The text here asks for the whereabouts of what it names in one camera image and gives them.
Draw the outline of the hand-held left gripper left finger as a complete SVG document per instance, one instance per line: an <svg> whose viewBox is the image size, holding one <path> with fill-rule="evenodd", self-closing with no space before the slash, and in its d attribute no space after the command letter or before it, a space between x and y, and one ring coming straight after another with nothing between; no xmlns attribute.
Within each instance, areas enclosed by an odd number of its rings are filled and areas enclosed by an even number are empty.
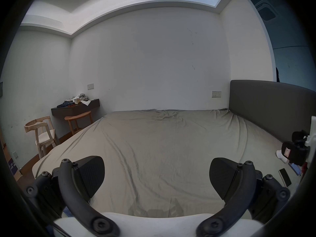
<svg viewBox="0 0 316 237"><path fill-rule="evenodd" d="M104 178L105 165L100 156L88 156L74 162L63 159L52 173L43 171L26 187L26 197L48 221L61 218L64 209L68 208L93 235L118 237L118 225L89 204Z"/></svg>

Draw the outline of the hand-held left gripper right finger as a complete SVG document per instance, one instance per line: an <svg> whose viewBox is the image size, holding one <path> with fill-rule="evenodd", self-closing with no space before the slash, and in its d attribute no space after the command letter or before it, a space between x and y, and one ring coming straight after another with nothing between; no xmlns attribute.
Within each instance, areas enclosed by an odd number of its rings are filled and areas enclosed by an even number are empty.
<svg viewBox="0 0 316 237"><path fill-rule="evenodd" d="M246 211L251 219L267 223L287 203L290 190L271 174L263 176L250 160L237 163L214 158L209 169L211 185L225 202L224 207L202 221L197 237L217 237L227 232Z"/></svg>

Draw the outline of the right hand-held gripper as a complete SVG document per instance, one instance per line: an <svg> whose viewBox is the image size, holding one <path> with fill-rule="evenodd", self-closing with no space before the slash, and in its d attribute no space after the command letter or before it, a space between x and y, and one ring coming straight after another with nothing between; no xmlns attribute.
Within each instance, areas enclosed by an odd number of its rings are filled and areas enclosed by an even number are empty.
<svg viewBox="0 0 316 237"><path fill-rule="evenodd" d="M290 163L303 166L305 162L311 163L316 150L316 117L311 116L310 133L304 130L292 133L292 142L285 141L282 144L282 155L286 157Z"/></svg>

